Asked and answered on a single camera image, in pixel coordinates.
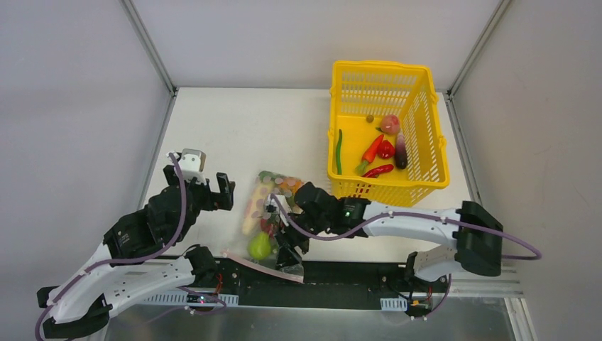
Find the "green toy apple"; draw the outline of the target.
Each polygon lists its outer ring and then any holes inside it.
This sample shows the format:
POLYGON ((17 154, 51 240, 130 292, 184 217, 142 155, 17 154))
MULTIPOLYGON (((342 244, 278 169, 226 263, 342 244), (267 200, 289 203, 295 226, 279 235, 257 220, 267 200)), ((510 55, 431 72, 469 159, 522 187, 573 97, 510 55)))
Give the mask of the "green toy apple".
POLYGON ((270 235, 266 232, 259 232, 248 243, 247 250, 252 259, 257 261, 266 259, 272 253, 270 235))

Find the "white toy radish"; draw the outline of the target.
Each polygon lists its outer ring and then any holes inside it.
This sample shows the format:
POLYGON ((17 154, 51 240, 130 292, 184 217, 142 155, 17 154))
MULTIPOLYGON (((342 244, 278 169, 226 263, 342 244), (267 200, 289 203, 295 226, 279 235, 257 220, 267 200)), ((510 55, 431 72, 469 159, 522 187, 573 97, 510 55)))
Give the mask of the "white toy radish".
POLYGON ((246 206, 246 211, 243 216, 242 228, 241 231, 244 235, 250 235, 256 225, 261 220, 264 212, 265 212, 265 200, 274 187, 274 184, 270 181, 268 182, 259 182, 256 184, 253 192, 251 193, 251 197, 246 206))

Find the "red toy bell pepper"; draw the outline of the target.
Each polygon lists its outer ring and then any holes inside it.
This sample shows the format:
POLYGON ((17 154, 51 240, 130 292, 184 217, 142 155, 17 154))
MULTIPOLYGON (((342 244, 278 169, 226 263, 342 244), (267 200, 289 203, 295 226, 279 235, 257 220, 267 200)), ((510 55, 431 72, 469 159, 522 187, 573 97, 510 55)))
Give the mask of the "red toy bell pepper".
POLYGON ((265 232, 269 237, 273 237, 273 235, 278 231, 279 220, 277 218, 268 218, 261 219, 260 228, 262 232, 265 232))

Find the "clear pink zip top bag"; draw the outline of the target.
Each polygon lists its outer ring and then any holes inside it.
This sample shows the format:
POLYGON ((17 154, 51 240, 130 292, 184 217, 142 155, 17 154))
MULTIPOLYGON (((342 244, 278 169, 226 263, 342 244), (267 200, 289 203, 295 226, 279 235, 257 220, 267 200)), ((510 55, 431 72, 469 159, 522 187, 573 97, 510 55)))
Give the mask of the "clear pink zip top bag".
POLYGON ((288 214, 300 213, 295 194, 303 185, 303 180, 293 176, 260 171, 246 200, 239 232, 221 255, 263 274, 302 283, 304 268, 299 251, 285 239, 281 225, 286 219, 272 197, 279 199, 288 214))

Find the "toy pineapple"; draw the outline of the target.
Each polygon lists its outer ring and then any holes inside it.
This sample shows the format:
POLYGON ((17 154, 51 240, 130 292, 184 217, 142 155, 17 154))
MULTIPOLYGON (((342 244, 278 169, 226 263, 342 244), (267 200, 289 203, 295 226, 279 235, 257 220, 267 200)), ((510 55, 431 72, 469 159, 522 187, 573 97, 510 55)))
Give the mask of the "toy pineapple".
POLYGON ((274 180, 273 193, 286 198, 293 198, 296 192, 304 185, 304 182, 295 177, 277 177, 274 180))

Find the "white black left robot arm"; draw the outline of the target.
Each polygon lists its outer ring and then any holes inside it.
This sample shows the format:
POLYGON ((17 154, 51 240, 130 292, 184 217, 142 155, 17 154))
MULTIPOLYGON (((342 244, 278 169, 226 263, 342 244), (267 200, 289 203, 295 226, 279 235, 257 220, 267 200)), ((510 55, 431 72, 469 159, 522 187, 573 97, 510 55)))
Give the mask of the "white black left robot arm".
POLYGON ((234 206, 235 183, 225 173, 217 173, 219 191, 213 192, 198 168, 178 161, 163 172, 167 187, 142 209, 121 217, 68 282, 38 290, 43 312, 35 325, 37 340, 87 337, 155 294, 194 283, 204 288, 215 282, 216 260, 208 247, 198 244, 140 278, 125 277, 181 242, 201 212, 229 211, 234 206))

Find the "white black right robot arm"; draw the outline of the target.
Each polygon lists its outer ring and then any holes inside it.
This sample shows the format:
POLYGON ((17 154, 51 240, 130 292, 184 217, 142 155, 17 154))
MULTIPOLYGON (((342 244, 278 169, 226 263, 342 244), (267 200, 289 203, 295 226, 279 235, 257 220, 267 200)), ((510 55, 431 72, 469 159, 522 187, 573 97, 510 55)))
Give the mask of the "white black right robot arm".
POLYGON ((271 194, 265 207, 280 218, 287 243, 307 252, 310 239, 402 237, 435 243, 411 253, 403 282, 421 291, 430 282, 456 272, 497 277, 502 267, 502 224, 483 206, 463 201, 457 209, 394 207, 362 197, 330 195, 305 183, 294 196, 294 213, 282 195, 271 194))

